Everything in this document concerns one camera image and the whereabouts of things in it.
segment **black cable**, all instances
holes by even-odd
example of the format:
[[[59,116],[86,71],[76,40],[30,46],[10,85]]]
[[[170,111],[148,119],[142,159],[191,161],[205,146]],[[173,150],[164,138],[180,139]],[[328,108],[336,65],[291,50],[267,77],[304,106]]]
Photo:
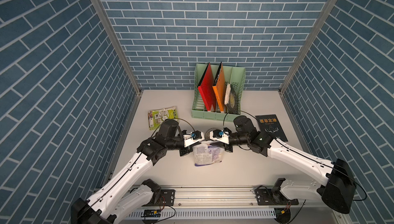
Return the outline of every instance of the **black cable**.
[[[243,149],[243,150],[250,150],[250,148],[249,148],[249,149],[244,149],[244,148],[242,148],[240,145],[238,145],[238,147],[241,148],[241,149]]]
[[[277,139],[275,139],[275,141],[278,142],[278,143],[279,143],[281,146],[283,146],[284,148],[286,148],[286,149],[288,149],[288,150],[291,150],[292,152],[295,152],[295,153],[297,153],[298,155],[303,156],[304,158],[308,158],[307,156],[305,156],[305,155],[303,155],[303,154],[301,154],[301,153],[299,153],[299,152],[297,152],[297,151],[295,151],[295,150],[292,150],[292,149],[290,149],[290,148],[284,146],[284,145],[283,145],[282,143],[280,143]],[[335,171],[337,171],[337,172],[340,172],[340,173],[343,174],[344,176],[348,177],[349,180],[353,181],[353,183],[354,183],[355,185],[358,185],[358,186],[362,189],[362,191],[364,192],[365,197],[362,198],[362,199],[353,199],[353,201],[364,201],[364,200],[367,199],[368,195],[367,195],[367,192],[364,190],[364,188],[363,188],[360,184],[358,184],[355,180],[353,180],[351,177],[349,177],[347,174],[345,174],[345,173],[343,173],[343,172],[339,171],[338,169],[335,169],[335,168],[333,168],[333,167],[331,167],[331,166],[328,166],[328,165],[326,165],[326,164],[324,164],[324,163],[321,163],[321,162],[319,162],[319,161],[313,160],[312,158],[308,158],[308,159],[311,160],[311,161],[313,161],[313,162],[316,162],[316,163],[318,163],[318,164],[321,164],[322,166],[326,166],[326,167],[332,168],[333,170],[335,170]]]
[[[165,219],[163,219],[163,220],[167,220],[167,219],[170,219],[170,218],[172,218],[172,217],[174,217],[175,215],[176,215],[176,210],[173,208],[173,207],[171,207],[171,206],[168,206],[168,205],[166,205],[167,207],[170,207],[170,208],[172,208],[174,211],[175,211],[175,213],[172,215],[172,216],[170,216],[170,217],[167,217],[167,218],[165,218]]]
[[[247,113],[248,115],[250,115],[251,117],[253,117],[254,119],[256,119],[256,121],[260,122],[256,117],[254,117],[253,115],[249,114],[248,112],[244,112],[244,113]]]
[[[364,192],[364,194],[365,194],[365,197],[364,198],[362,198],[362,199],[353,199],[353,201],[364,201],[364,200],[366,200],[367,199],[367,192],[364,190],[364,188],[362,187],[362,186],[360,186],[360,184],[358,184],[357,182],[355,182],[355,181],[353,181],[356,185],[358,185],[361,189],[362,189],[362,191]]]
[[[297,214],[293,217],[293,219],[289,222],[287,222],[286,224],[289,224],[290,222],[292,222],[298,215],[298,213],[301,211],[302,207],[304,207],[306,200],[304,200],[304,203],[301,205],[301,208],[299,208],[299,211],[297,212]]]
[[[183,121],[185,121],[187,124],[189,124],[189,125],[191,126],[191,128],[193,129],[193,132],[196,131],[196,130],[194,129],[194,127],[193,127],[188,121],[186,121],[186,120],[184,120],[184,119],[181,119],[181,118],[170,118],[170,119],[166,119],[165,121],[163,121],[162,123],[160,123],[160,125],[159,125],[158,127],[156,127],[156,129],[153,131],[153,133],[152,133],[152,135],[151,135],[150,137],[152,138],[153,135],[155,134],[156,130],[157,130],[163,123],[165,123],[165,122],[168,121],[168,120],[183,120]]]
[[[224,116],[224,119],[223,119],[223,130],[224,130],[224,120],[226,119],[226,116],[228,115],[229,113],[226,113],[226,115]]]
[[[131,166],[130,167],[133,167],[133,165],[137,162],[137,160],[140,158],[140,156],[142,155],[142,152],[138,155],[138,157],[137,157],[137,159],[131,164]],[[129,172],[130,170],[128,169],[119,179],[118,179],[118,181],[116,181],[115,182],[115,184],[113,185],[113,186],[111,186],[111,188],[109,188],[108,189],[108,191],[106,191],[101,197],[99,197],[98,199],[97,199],[97,201],[96,202],[94,202],[91,206],[90,206],[90,208],[91,207],[93,207],[93,205],[95,205],[102,197],[104,197],[125,175],[126,175],[126,173],[127,172]],[[86,211],[88,211],[90,208],[87,208],[84,212],[82,212],[81,213],[81,215],[79,216],[79,217],[77,217],[77,220],[80,218],[80,217],[82,217],[84,214],[85,214],[85,212]]]

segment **brick wall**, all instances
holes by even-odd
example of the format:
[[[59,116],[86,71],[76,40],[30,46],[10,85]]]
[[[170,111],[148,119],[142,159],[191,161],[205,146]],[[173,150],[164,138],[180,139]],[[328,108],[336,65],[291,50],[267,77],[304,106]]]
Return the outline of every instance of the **brick wall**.
[[[285,93],[313,154],[346,160],[368,192],[354,223],[393,223],[393,14],[394,0],[338,0]]]
[[[90,0],[0,0],[0,223],[66,223],[134,97]]]
[[[326,0],[101,0],[142,89],[193,89],[197,62],[278,89]]]

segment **book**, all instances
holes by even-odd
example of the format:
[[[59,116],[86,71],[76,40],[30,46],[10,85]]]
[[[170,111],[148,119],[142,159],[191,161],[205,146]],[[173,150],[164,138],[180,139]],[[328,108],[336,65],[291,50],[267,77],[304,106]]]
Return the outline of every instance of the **book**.
[[[240,114],[238,110],[238,95],[235,93],[234,88],[231,87],[231,84],[227,84],[226,88],[226,96],[224,97],[224,104],[228,109],[228,113],[230,114]]]
[[[224,80],[223,64],[220,63],[218,71],[216,72],[214,83],[212,85],[216,101],[218,102],[221,113],[225,113],[226,106],[224,105],[224,96],[226,95],[226,81]]]
[[[288,142],[275,114],[256,115],[256,119],[259,120],[259,128],[261,131],[265,131],[273,138],[280,138],[283,142]]]
[[[205,107],[209,112],[216,111],[216,95],[212,88],[213,82],[214,77],[212,74],[211,64],[208,63],[197,88],[203,98]]]

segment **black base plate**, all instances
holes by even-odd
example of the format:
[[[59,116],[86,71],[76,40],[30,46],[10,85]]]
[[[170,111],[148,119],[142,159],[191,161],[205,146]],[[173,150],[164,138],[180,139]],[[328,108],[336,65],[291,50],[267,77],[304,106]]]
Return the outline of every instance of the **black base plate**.
[[[256,191],[256,199],[258,205],[278,205],[277,203],[273,202],[271,199],[271,189],[259,188]],[[287,205],[288,201],[286,200],[275,200],[276,202],[280,203],[280,205]],[[298,199],[290,200],[292,205],[298,205]]]
[[[174,206],[175,190],[161,190],[159,202],[156,204],[145,204],[144,206]]]

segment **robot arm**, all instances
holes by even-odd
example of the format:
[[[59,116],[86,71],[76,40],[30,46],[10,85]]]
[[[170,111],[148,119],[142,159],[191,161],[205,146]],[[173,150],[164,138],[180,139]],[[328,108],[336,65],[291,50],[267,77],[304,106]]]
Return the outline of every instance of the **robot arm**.
[[[200,144],[202,140],[203,133],[194,131],[186,134],[186,130],[180,130],[177,121],[166,120],[155,137],[143,141],[129,162],[104,187],[86,201],[79,198],[74,202],[71,207],[71,223],[116,224],[136,208],[157,203],[160,186],[152,180],[144,181],[138,189],[123,196],[146,171],[166,155],[167,150],[179,150],[180,156],[184,156],[192,152],[193,146]]]
[[[356,186],[347,162],[341,159],[332,162],[313,156],[266,132],[258,132],[252,121],[245,116],[235,118],[234,125],[236,133],[231,133],[228,128],[212,131],[211,140],[219,142],[211,144],[228,152],[233,152],[234,145],[247,144],[253,152],[285,162],[314,179],[302,182],[278,179],[272,192],[279,198],[322,200],[337,212],[350,212]]]

